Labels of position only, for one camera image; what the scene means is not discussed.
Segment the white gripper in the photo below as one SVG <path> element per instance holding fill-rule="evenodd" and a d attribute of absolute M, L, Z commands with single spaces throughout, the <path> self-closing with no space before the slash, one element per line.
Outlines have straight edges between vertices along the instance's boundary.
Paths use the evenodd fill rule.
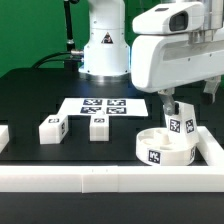
<path fill-rule="evenodd" d="M 145 92 L 158 92 L 164 113 L 175 113 L 180 85 L 205 80 L 202 101 L 215 102 L 224 74 L 224 1 L 158 4 L 133 19 L 131 79 Z"/>

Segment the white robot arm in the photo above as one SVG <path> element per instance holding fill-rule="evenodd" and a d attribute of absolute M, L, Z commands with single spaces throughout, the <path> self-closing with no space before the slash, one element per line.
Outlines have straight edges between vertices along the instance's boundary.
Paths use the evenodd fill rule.
<path fill-rule="evenodd" d="M 215 101 L 224 74 L 224 0 L 172 0 L 136 16 L 132 45 L 124 40 L 123 0 L 88 0 L 90 39 L 79 71 L 98 82 L 131 75 L 133 85 L 156 92 L 173 115 L 177 86 L 203 80 L 202 99 Z"/>

